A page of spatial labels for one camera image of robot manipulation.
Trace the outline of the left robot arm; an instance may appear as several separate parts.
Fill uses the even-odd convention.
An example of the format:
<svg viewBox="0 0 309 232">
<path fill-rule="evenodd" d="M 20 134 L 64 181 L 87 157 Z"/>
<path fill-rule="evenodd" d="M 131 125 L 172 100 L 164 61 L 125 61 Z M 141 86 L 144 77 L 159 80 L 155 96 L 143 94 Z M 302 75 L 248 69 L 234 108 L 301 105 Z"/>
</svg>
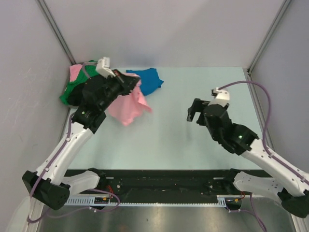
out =
<svg viewBox="0 0 309 232">
<path fill-rule="evenodd" d="M 69 118 L 66 134 L 36 171 L 26 171 L 22 176 L 30 196 L 53 210 L 60 209 L 73 194 L 89 189 L 102 193 L 107 187 L 103 173 L 94 168 L 71 177 L 65 177 L 65 173 L 82 146 L 97 132 L 111 103 L 120 95 L 130 94 L 139 81 L 117 69 L 112 73 L 85 82 L 81 103 Z"/>
</svg>

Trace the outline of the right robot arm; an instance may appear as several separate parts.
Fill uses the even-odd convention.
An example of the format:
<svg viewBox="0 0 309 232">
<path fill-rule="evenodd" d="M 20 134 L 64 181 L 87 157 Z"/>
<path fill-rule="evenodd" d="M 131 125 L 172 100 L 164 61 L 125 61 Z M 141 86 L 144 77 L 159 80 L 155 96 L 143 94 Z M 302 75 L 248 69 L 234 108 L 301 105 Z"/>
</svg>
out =
<svg viewBox="0 0 309 232">
<path fill-rule="evenodd" d="M 205 126 L 214 141 L 229 153 L 246 158 L 270 175 L 269 178 L 257 177 L 230 169 L 222 183 L 226 193 L 255 193 L 279 202 L 296 217 L 308 216 L 309 183 L 305 180 L 305 173 L 289 166 L 278 155 L 269 155 L 255 132 L 231 121 L 226 106 L 195 98 L 188 108 L 187 121 L 191 122 L 196 113 L 200 114 L 197 124 Z"/>
</svg>

